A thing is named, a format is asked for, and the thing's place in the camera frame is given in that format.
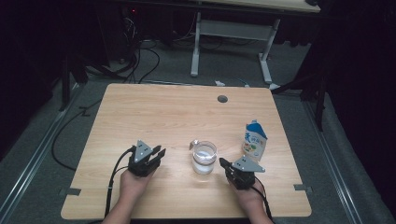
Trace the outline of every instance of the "human hand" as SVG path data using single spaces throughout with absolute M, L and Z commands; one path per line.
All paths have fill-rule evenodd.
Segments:
M 228 180 L 228 183 L 235 193 L 239 205 L 247 214 L 252 224 L 273 223 L 265 213 L 262 196 L 258 192 L 254 189 L 237 189 L 230 180 Z M 258 180 L 255 181 L 253 187 L 261 194 L 264 193 L 264 188 Z
M 132 204 L 136 203 L 140 196 L 145 192 L 154 173 L 155 171 L 151 172 L 148 176 L 140 177 L 132 174 L 128 170 L 124 171 L 120 177 L 119 200 Z

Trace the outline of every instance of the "background desk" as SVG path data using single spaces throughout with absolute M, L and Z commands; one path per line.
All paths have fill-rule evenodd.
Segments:
M 219 95 L 226 95 L 228 102 L 218 102 Z M 134 218 L 244 217 L 218 161 L 210 175 L 192 170 L 189 143 L 211 141 L 219 157 L 235 161 L 242 155 L 245 126 L 253 119 L 269 138 L 261 161 L 266 172 L 257 177 L 266 188 L 273 216 L 309 216 L 305 191 L 293 186 L 302 180 L 269 90 L 111 84 L 71 185 L 81 193 L 66 197 L 62 217 L 103 217 L 112 169 L 138 139 L 167 150 Z M 115 178 L 112 206 L 119 197 L 119 181 L 120 174 Z

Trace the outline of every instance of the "desk top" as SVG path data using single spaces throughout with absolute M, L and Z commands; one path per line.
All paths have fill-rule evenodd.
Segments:
M 207 3 L 220 3 L 244 7 L 267 7 L 299 12 L 320 12 L 320 7 L 312 7 L 305 0 L 200 0 Z
M 219 95 L 227 96 L 228 102 L 218 102 Z M 166 154 L 133 218 L 244 217 L 219 160 L 211 174 L 198 175 L 192 170 L 189 145 L 194 139 L 210 141 L 218 148 L 219 157 L 235 161 L 243 155 L 245 127 L 253 119 L 268 136 L 260 162 L 266 172 L 256 176 L 265 186 L 273 216 L 309 216 L 311 207 L 305 192 L 293 186 L 302 180 L 269 90 L 111 84 L 71 184 L 81 192 L 66 197 L 62 217 L 104 216 L 114 165 L 138 139 L 151 147 L 161 145 Z M 127 165 L 129 156 L 120 167 Z M 111 206 L 119 197 L 119 182 L 117 174 Z

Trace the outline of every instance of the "gray floor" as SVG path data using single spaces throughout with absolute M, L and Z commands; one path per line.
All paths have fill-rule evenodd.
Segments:
M 242 41 L 228 40 L 219 48 L 216 44 L 203 45 L 201 51 L 200 74 L 190 77 L 192 46 L 187 43 L 175 44 L 173 48 L 156 45 L 160 55 L 159 66 L 145 78 L 145 82 L 167 81 L 194 85 L 215 85 L 215 80 L 226 86 L 243 87 L 244 80 L 251 87 L 267 88 L 263 82 L 258 63 L 258 53 L 262 42 L 241 45 Z M 152 42 L 146 47 L 154 46 Z M 275 84 L 282 85 L 292 81 L 308 47 L 291 48 L 288 44 L 273 45 L 268 61 Z M 157 57 L 148 50 L 141 50 L 142 60 L 135 71 L 136 78 L 146 74 L 157 62 Z M 90 76 L 90 81 L 82 93 L 70 106 L 64 121 L 79 113 L 80 106 L 88 106 L 103 97 L 109 83 L 118 82 L 107 77 Z M 0 202 L 6 202 L 8 194 L 18 181 L 23 170 L 35 155 L 41 140 L 45 137 L 51 123 L 59 116 L 61 88 L 54 89 L 54 97 L 47 102 L 32 118 L 19 141 L 0 163 L 1 195 Z M 282 119 L 290 147 L 299 168 L 303 183 L 309 187 L 307 196 L 312 207 L 310 217 L 276 217 L 276 223 L 395 223 L 388 208 L 382 203 L 373 183 L 364 172 L 361 163 L 333 111 L 332 102 L 326 98 L 323 115 L 323 129 L 320 133 L 312 123 L 310 102 L 301 102 L 299 91 L 286 91 L 274 95 L 279 115 Z M 57 157 L 72 167 L 78 161 L 90 133 L 99 105 L 88 110 L 88 117 L 78 116 L 61 132 L 55 144 Z M 346 212 L 340 192 L 334 186 L 332 168 L 328 166 L 324 149 L 332 153 L 337 169 L 356 206 L 360 220 L 351 221 Z M 10 209 L 8 223 L 88 223 L 89 220 L 70 221 L 61 218 L 64 196 L 61 189 L 70 186 L 74 173 L 57 164 L 46 148 L 44 160 L 33 179 L 23 192 L 17 206 Z

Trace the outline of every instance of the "human arm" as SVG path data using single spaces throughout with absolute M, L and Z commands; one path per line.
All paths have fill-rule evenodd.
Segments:
M 102 223 L 129 224 L 134 205 L 145 192 L 154 173 L 139 177 L 128 170 L 124 171 L 120 177 L 120 197 Z
M 270 224 L 273 223 L 264 210 L 262 196 L 253 189 L 236 189 L 229 181 L 233 192 L 236 194 L 238 203 L 246 213 L 251 224 Z M 253 185 L 259 192 L 263 193 L 264 189 L 260 182 L 256 180 Z

